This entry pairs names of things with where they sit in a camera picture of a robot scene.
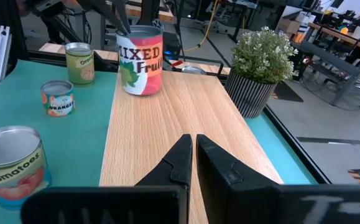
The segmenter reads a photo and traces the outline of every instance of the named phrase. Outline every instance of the mixed fruit can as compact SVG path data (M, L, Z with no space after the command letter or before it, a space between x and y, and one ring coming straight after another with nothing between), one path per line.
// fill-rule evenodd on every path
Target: mixed fruit can
M40 135L25 126L0 128L0 206L19 210L29 196L51 184Z
M51 80L41 87L42 103L48 115L66 116L75 110L73 85L65 80Z
M162 31L152 26L131 26L130 34L118 34L117 43L124 91L133 95L158 92L162 85Z
M94 51L90 44L74 42L65 46L69 81L86 85L94 81Z

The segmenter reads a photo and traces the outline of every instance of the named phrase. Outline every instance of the black and white striped pot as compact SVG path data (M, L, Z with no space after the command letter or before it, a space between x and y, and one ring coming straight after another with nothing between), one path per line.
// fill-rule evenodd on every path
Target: black and white striped pot
M276 86L248 80L231 69L225 90L244 118L255 118L261 114Z

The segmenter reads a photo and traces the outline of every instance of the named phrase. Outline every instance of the teal mat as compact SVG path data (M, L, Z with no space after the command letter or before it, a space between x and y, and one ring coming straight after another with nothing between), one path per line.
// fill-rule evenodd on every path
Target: teal mat
M43 82L67 80L67 69L18 61L0 84L0 127L23 125L36 129L50 167L53 186L98 186L116 73L96 72L95 83L75 87L76 111L66 117L48 116L40 97ZM19 212L0 208L0 223L20 223Z
M285 184L317 184L267 115L245 120Z

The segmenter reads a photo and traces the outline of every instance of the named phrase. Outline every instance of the white wall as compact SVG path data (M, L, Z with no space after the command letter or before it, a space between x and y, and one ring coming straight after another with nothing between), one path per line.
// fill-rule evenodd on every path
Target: white wall
M322 3L321 6L323 7L323 10L326 10L327 7L328 10L333 10L334 12L337 13L343 13L346 12L347 10L354 10L356 13L356 17L360 16L360 0L344 0L343 3L341 3L339 8L333 8L330 7L331 3L333 1L329 1L328 0L321 0Z

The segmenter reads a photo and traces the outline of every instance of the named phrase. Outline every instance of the white flowers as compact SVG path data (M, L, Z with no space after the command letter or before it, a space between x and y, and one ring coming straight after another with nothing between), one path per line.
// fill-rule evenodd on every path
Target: white flowers
M285 34L268 27L247 32L233 47L233 67L238 75L260 83L277 83L295 75L288 57L297 54Z

